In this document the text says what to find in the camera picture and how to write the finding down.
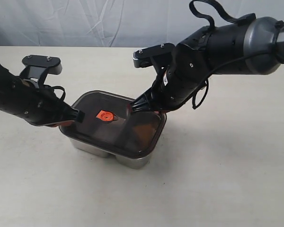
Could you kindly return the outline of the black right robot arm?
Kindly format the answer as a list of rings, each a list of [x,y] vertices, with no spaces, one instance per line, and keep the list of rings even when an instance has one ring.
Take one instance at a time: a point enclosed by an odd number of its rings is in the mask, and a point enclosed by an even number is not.
[[[284,64],[284,22],[261,17],[245,25],[204,26],[178,44],[133,53],[136,68],[154,67],[149,89],[130,104],[132,112],[171,112],[209,89],[212,75],[268,75]]]

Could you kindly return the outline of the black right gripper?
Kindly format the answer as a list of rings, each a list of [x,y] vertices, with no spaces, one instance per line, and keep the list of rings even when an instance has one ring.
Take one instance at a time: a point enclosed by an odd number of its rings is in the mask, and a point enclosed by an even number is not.
[[[131,112],[166,114],[175,111],[203,86],[203,68],[196,66],[160,67],[151,88],[130,103]]]

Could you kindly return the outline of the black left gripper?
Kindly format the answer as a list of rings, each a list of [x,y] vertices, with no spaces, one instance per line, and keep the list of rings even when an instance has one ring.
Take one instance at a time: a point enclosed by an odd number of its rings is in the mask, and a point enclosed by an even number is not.
[[[70,126],[83,123],[85,113],[70,107],[65,101],[65,89],[61,86],[35,84],[14,78],[11,84],[11,114],[33,126]]]

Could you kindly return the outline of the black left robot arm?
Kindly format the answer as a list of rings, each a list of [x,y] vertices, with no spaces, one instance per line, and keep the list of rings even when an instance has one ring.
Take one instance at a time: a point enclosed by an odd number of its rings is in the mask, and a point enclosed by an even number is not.
[[[64,101],[65,89],[45,84],[47,75],[61,73],[60,58],[27,55],[22,63],[25,68],[18,76],[0,64],[0,111],[33,126],[56,127],[83,122],[85,114]]]

